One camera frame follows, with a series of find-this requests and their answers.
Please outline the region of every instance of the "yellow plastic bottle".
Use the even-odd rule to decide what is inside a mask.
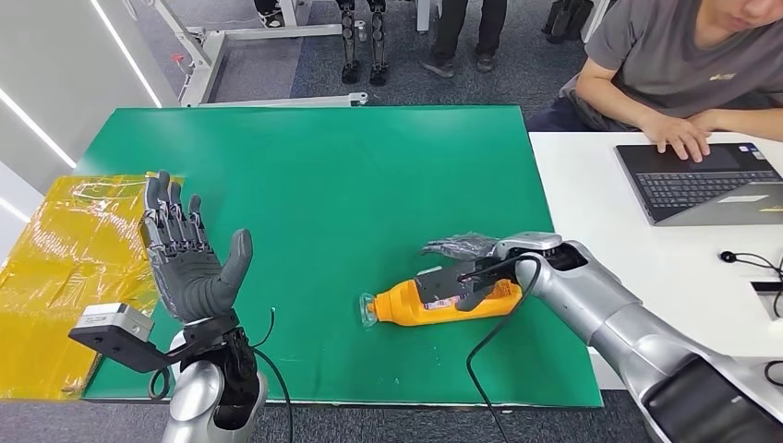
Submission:
[[[458,311],[459,296],[424,304],[418,295],[416,281],[407,280],[397,284],[385,293],[372,296],[364,293],[359,298],[362,323],[366,327],[378,321],[388,321],[400,326],[420,326],[447,321],[504,316],[511,312],[522,289],[509,280],[495,283],[487,297],[472,311]]]

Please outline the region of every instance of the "gray t-shirt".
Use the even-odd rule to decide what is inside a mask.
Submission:
[[[632,99],[673,117],[726,107],[759,92],[783,107],[783,20],[731,36],[710,49],[696,47],[698,0],[618,0],[585,46]],[[574,77],[560,90],[584,121],[604,131],[634,130],[577,97]]]

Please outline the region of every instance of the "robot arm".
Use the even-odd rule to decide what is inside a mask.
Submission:
[[[201,221],[200,198],[190,199],[186,216],[179,184],[170,183],[165,171],[147,180],[139,230],[163,305],[183,323],[171,351],[162,353],[149,342],[149,318],[118,303],[88,306],[69,337],[135,371],[155,371],[155,400],[166,395],[173,368],[176,386],[162,443],[249,441],[267,395],[257,350],[233,310],[253,256],[250,233],[234,234],[221,266]],[[155,393],[159,375],[163,391]]]
[[[611,365],[663,442],[783,441],[783,396],[730,357],[689,339],[641,300],[580,243],[548,233],[500,240],[513,276]]]

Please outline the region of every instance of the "black cable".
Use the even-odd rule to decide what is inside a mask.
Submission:
[[[269,365],[271,370],[274,371],[274,375],[277,377],[277,381],[280,382],[281,388],[283,388],[283,396],[285,397],[285,406],[288,408],[288,441],[289,443],[293,443],[294,442],[294,409],[291,407],[291,396],[288,395],[288,388],[285,386],[283,375],[280,374],[280,371],[277,369],[277,366],[275,366],[274,363],[271,362],[271,359],[267,356],[267,354],[259,351],[256,348],[253,348],[253,352],[256,353],[257,356],[261,357],[265,362],[267,362],[267,365]]]
[[[471,277],[475,277],[476,275],[480,275],[486,272],[491,272],[494,270],[493,268],[499,267],[501,264],[504,266],[507,265],[510,262],[513,261],[525,261],[525,260],[531,260],[535,261],[536,263],[536,271],[533,273],[533,277],[530,279],[530,282],[527,284],[527,288],[525,289],[526,293],[531,293],[533,288],[536,286],[536,283],[538,282],[538,274],[541,272],[541,262],[538,261],[538,258],[530,257],[530,256],[519,256],[519,257],[513,257],[509,258],[507,260],[503,260],[501,263],[482,269],[477,272],[471,272],[470,274],[465,274],[461,280],[466,280]],[[500,423],[500,420],[498,419],[498,415],[495,413],[495,408],[492,407],[492,402],[489,400],[489,397],[487,396],[487,393],[484,391],[483,388],[481,388],[481,383],[478,382],[478,378],[476,377],[476,373],[473,371],[473,367],[471,366],[471,363],[473,362],[473,357],[476,356],[476,354],[481,351],[481,348],[487,345],[489,341],[491,341],[496,335],[498,335],[498,332],[500,332],[501,329],[503,329],[504,326],[509,322],[514,312],[516,312],[517,308],[522,305],[522,301],[524,299],[524,294],[522,297],[519,298],[519,300],[516,302],[516,305],[512,308],[511,311],[509,311],[508,314],[503,316],[503,318],[500,319],[498,324],[493,328],[489,334],[487,334],[486,337],[484,337],[484,340],[480,341],[475,348],[468,354],[467,359],[465,360],[465,366],[467,366],[467,373],[470,375],[470,378],[473,380],[473,384],[476,385],[476,389],[478,390],[478,393],[481,394],[481,398],[484,399],[484,403],[487,404],[487,407],[489,408],[489,412],[492,414],[492,418],[495,419],[495,424],[498,425],[498,429],[500,431],[500,434],[503,436],[503,441],[508,443],[509,439],[506,437],[506,431],[503,429],[503,425]]]
[[[474,278],[476,276],[479,276],[481,274],[486,274],[488,272],[492,272],[493,270],[496,270],[496,269],[505,268],[506,266],[508,266],[509,263],[513,263],[515,261],[520,261],[519,256],[506,258],[505,260],[503,260],[503,261],[501,261],[499,263],[495,263],[494,265],[490,266],[489,268],[479,269],[479,270],[475,270],[473,272],[468,272],[467,274],[463,274],[463,275],[457,277],[457,281],[465,281],[465,280],[468,280],[468,279],[472,279],[472,278]]]
[[[775,266],[774,264],[772,264],[771,261],[769,261],[764,257],[759,256],[758,254],[751,254],[748,252],[739,252],[736,254],[725,252],[723,254],[730,254],[732,256],[731,261],[727,261],[724,259],[724,261],[727,261],[728,263],[742,263],[745,265],[755,266],[756,268],[771,269],[777,273],[777,278],[780,280],[780,289],[777,290],[777,293],[775,294],[775,298],[772,300],[772,312],[775,313],[775,317],[780,318],[780,312],[777,310],[777,302],[780,301],[780,296],[783,295],[783,257],[780,258],[779,264]],[[737,259],[737,257],[753,257],[757,260],[760,260],[764,264],[756,263],[749,260],[740,260]]]
[[[759,256],[757,254],[750,254],[750,253],[746,253],[746,252],[740,252],[738,254],[734,254],[734,256],[735,257],[753,257],[753,258],[755,258],[757,260],[761,260],[762,262],[764,262],[763,265],[759,264],[759,263],[755,263],[755,262],[749,261],[749,260],[736,259],[734,261],[736,263],[744,263],[746,265],[755,266],[756,268],[771,269],[771,270],[777,272],[778,277],[783,278],[783,269],[781,269],[781,268],[783,268],[783,258],[780,261],[780,265],[775,266],[775,265],[772,264],[771,261],[769,261],[766,258],[761,257],[761,256]]]
[[[159,393],[155,393],[155,383],[158,381],[158,377],[163,375],[163,389]],[[147,395],[150,396],[150,399],[152,400],[163,400],[163,398],[166,396],[166,394],[169,393],[169,389],[171,388],[171,371],[169,370],[169,366],[162,367],[158,370],[156,370],[152,374],[152,378],[150,378],[150,384],[147,385]]]
[[[783,257],[780,258],[780,262],[777,264],[777,266],[773,265],[772,262],[769,261],[768,259],[761,257],[757,254],[740,252],[738,254],[734,254],[734,257],[756,258],[757,260],[761,260],[764,264],[762,265],[759,263],[754,263],[752,261],[739,260],[736,258],[734,259],[734,262],[744,263],[746,265],[751,265],[762,269],[771,269],[777,272],[777,277],[780,279],[780,288],[777,290],[777,293],[775,294],[775,298],[772,300],[772,311],[775,313],[775,317],[780,318],[780,312],[777,310],[777,302],[780,300],[780,296],[783,294]],[[783,360],[772,360],[767,362],[766,365],[764,366],[764,378],[766,378],[766,381],[768,381],[770,384],[775,385],[779,388],[783,388],[783,382],[777,381],[769,375],[769,372],[772,370],[772,368],[777,365],[783,365]]]
[[[250,347],[251,348],[258,348],[260,345],[266,343],[267,339],[271,335],[272,328],[274,328],[274,307],[272,309],[270,309],[270,328],[267,329],[267,335],[264,336],[264,340],[259,341],[258,343],[254,344],[254,345],[252,345]]]

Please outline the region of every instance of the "green table mat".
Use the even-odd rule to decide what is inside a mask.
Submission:
[[[185,177],[225,257],[248,228],[255,255],[235,308],[296,401],[480,403],[464,366],[496,318],[364,329],[357,297],[449,261],[426,241],[552,231],[515,106],[117,110],[76,174]],[[159,307],[151,340],[178,324]],[[475,359],[494,402],[599,406],[584,345],[528,300]],[[270,397],[282,391],[272,372]],[[103,359],[84,398],[143,399],[149,374]]]

